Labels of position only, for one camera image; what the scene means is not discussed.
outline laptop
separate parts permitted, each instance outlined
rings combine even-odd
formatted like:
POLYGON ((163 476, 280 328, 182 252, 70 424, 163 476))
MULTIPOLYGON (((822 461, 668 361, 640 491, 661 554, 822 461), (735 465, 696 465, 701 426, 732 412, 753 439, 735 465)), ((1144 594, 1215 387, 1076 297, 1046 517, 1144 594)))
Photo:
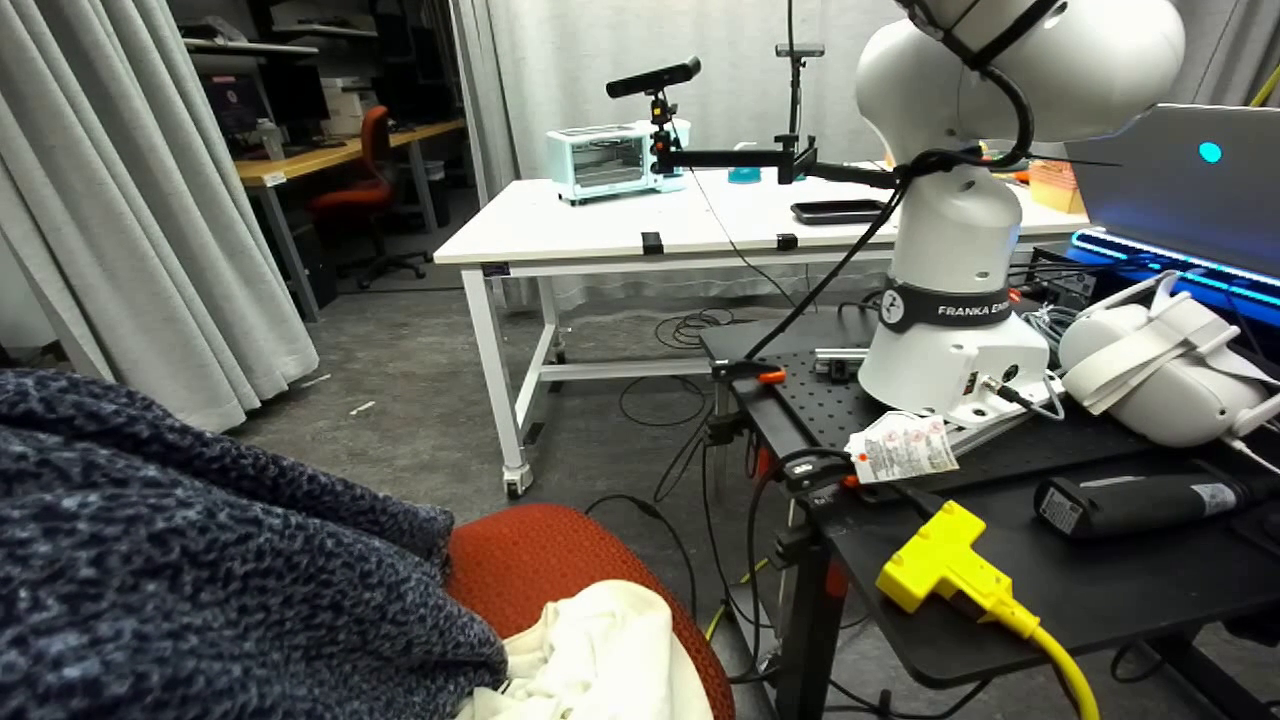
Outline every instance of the laptop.
POLYGON ((1109 239, 1280 285, 1280 109, 1161 102, 1068 155, 1109 239))

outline white cloth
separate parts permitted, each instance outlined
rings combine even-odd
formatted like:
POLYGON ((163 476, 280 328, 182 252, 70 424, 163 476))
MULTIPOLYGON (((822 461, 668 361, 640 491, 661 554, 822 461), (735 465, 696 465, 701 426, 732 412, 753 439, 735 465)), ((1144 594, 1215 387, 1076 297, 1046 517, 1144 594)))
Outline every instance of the white cloth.
POLYGON ((601 581, 503 640, 507 689, 479 689, 462 720, 703 720, 708 692, 671 630, 671 607, 601 581))

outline orange chair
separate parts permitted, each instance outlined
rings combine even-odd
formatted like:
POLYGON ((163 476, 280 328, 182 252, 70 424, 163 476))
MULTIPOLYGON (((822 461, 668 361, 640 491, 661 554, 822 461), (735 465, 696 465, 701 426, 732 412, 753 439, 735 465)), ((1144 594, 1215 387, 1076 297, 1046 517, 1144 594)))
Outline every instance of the orange chair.
POLYGON ((517 503, 462 522, 450 554, 450 592, 498 635, 534 626, 550 600, 577 594, 597 581, 634 581, 661 592, 671 604, 677 635, 703 681, 716 720, 735 717, 729 677, 691 611, 591 517, 561 503, 517 503))
POLYGON ((396 269, 409 269, 417 279, 424 279, 430 271, 417 260, 431 264, 430 252, 389 254, 385 248, 385 220, 396 210, 396 168, 389 165, 389 155, 393 155, 393 110, 385 102, 371 102, 359 121, 359 165, 363 165, 359 180, 311 198, 311 220, 320 234, 359 233, 359 226, 363 234, 371 234, 371 254, 357 264, 359 292, 396 269))

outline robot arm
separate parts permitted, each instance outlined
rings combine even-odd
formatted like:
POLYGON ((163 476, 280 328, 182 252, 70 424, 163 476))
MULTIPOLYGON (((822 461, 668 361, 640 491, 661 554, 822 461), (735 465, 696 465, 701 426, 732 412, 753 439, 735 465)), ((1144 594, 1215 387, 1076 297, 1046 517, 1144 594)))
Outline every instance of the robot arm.
POLYGON ((1157 102, 1184 56, 1170 0, 901 0, 855 99, 901 159, 976 138, 1076 138, 1157 102))
POLYGON ((984 419, 1051 399, 1048 340, 1007 308, 1021 198, 987 175, 1031 138, 1125 127, 1175 79, 1184 29, 1170 0, 901 0, 907 21, 873 36, 862 110, 907 168, 882 328, 862 383, 890 406, 984 419), (976 138, 1014 138, 976 159, 976 138))

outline gray fuzzy blanket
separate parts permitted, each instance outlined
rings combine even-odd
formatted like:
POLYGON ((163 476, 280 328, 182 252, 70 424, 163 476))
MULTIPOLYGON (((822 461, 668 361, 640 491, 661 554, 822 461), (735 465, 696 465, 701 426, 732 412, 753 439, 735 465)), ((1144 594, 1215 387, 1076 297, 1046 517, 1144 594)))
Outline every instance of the gray fuzzy blanket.
POLYGON ((451 517, 0 371, 0 717, 457 717, 503 681, 451 517))

